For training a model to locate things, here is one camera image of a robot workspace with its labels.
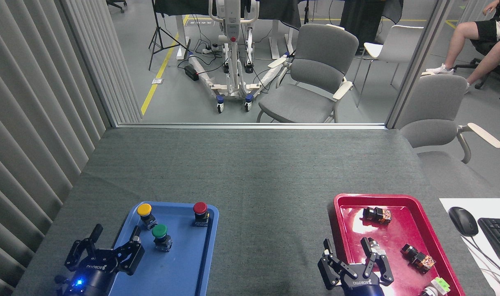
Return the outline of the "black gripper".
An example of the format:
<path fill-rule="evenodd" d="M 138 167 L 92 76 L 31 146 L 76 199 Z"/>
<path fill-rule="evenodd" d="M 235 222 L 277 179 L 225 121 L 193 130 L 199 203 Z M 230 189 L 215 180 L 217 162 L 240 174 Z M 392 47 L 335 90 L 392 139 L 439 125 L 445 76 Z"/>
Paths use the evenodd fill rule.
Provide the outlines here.
<path fill-rule="evenodd" d="M 354 279 L 354 271 L 351 267 L 335 257 L 330 239 L 325 238 L 323 245 L 325 249 L 318 262 L 318 268 L 327 290 L 332 290 L 341 282 L 345 296 L 385 295 L 380 281 L 381 285 L 389 286 L 393 283 L 394 277 L 389 268 L 387 253 L 381 249 L 376 240 L 370 237 L 361 239 L 361 245 L 367 257 L 366 267 L 362 272 L 364 278 L 358 277 L 356 279 Z M 379 268 L 380 279 L 376 274 L 372 274 L 375 264 Z"/>
<path fill-rule="evenodd" d="M 103 226 L 97 224 L 88 238 L 75 240 L 65 260 L 65 266 L 74 272 L 71 279 L 56 277 L 57 296 L 107 296 L 118 272 L 131 276 L 137 270 L 144 253 L 140 241 L 141 229 L 135 226 L 129 240 L 120 247 L 113 249 L 109 259 L 92 261 L 84 259 L 80 262 L 84 251 L 90 257 L 95 257 L 94 244 L 103 232 Z"/>

